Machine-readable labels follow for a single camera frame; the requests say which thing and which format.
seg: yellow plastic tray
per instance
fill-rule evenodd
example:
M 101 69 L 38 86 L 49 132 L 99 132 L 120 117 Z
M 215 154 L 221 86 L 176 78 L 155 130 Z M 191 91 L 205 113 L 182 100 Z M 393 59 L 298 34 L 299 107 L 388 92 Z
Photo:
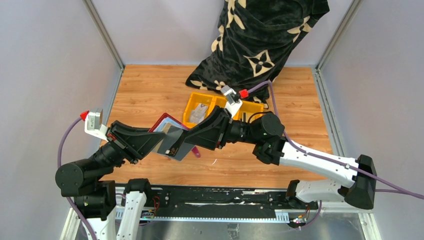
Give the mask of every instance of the yellow plastic tray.
M 197 125 L 197 123 L 189 122 L 190 114 L 192 113 L 192 110 L 194 110 L 198 104 L 204 104 L 207 105 L 207 112 L 206 116 L 209 116 L 211 114 L 212 110 L 215 106 L 219 106 L 221 108 L 225 107 L 225 104 L 227 102 L 227 99 L 223 96 L 215 96 L 210 94 L 204 94 L 204 93 L 198 93 L 198 92 L 192 92 L 190 95 L 190 98 L 188 99 L 187 106 L 185 107 L 184 114 L 182 116 L 182 124 L 184 124 L 188 128 L 193 128 Z M 243 121 L 243 113 L 246 113 L 246 122 L 249 119 L 249 117 L 258 112 L 264 111 L 264 105 L 262 103 L 255 103 L 250 101 L 243 101 L 243 105 L 241 105 L 240 110 L 235 114 L 235 116 L 232 118 L 234 120 L 241 120 Z M 253 121 L 259 117 L 261 117 L 262 114 L 256 114 L 253 116 Z

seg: black blanket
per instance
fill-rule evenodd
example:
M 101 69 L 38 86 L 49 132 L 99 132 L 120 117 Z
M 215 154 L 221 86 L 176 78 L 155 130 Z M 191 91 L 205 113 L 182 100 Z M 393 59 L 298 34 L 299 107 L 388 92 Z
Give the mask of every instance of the black blanket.
M 329 10 L 327 0 L 225 0 L 212 54 L 185 84 L 213 91 L 229 85 L 239 91 L 274 81 L 292 50 Z M 269 96 L 263 87 L 247 100 L 266 103 Z

